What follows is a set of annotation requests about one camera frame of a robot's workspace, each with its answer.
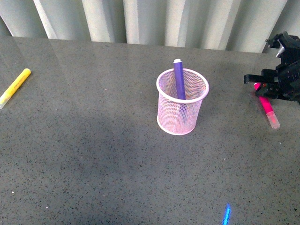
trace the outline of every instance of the white curtain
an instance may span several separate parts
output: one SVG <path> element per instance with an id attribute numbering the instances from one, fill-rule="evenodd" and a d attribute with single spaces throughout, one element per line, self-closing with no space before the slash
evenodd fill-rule
<path id="1" fill-rule="evenodd" d="M 267 52 L 300 36 L 299 0 L 0 0 L 0 37 Z"/>

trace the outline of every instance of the yellow highlighter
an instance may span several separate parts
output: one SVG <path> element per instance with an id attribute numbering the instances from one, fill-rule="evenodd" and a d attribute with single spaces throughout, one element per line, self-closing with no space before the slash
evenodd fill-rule
<path id="1" fill-rule="evenodd" d="M 0 97 L 0 109 L 9 101 L 9 99 L 14 95 L 14 93 L 19 89 L 22 83 L 31 74 L 30 69 L 24 69 L 23 72 L 15 79 L 15 81 L 9 86 L 9 88 Z"/>

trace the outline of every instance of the pen holder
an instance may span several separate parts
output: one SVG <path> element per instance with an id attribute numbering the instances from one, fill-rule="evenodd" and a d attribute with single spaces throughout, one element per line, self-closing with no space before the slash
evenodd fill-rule
<path id="1" fill-rule="evenodd" d="M 183 78 L 186 100 L 177 99 L 174 69 L 164 71 L 156 81 L 159 92 L 157 122 L 172 135 L 185 135 L 195 128 L 202 100 L 209 92 L 207 80 L 196 71 L 184 68 Z"/>

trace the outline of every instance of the purple marker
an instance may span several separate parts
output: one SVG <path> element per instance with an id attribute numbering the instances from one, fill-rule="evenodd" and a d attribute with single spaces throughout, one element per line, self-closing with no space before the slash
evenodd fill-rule
<path id="1" fill-rule="evenodd" d="M 175 73 L 175 80 L 176 80 L 177 98 L 186 100 L 181 59 L 174 60 L 174 73 Z"/>

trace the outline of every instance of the table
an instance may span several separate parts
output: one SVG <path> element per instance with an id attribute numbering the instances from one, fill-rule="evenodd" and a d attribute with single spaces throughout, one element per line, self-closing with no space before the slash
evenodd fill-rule
<path id="1" fill-rule="evenodd" d="M 300 106 L 272 100 L 272 130 L 244 74 L 275 53 L 3 37 L 2 224 L 298 224 Z M 210 84 L 196 128 L 156 121 L 156 78 L 181 58 Z"/>

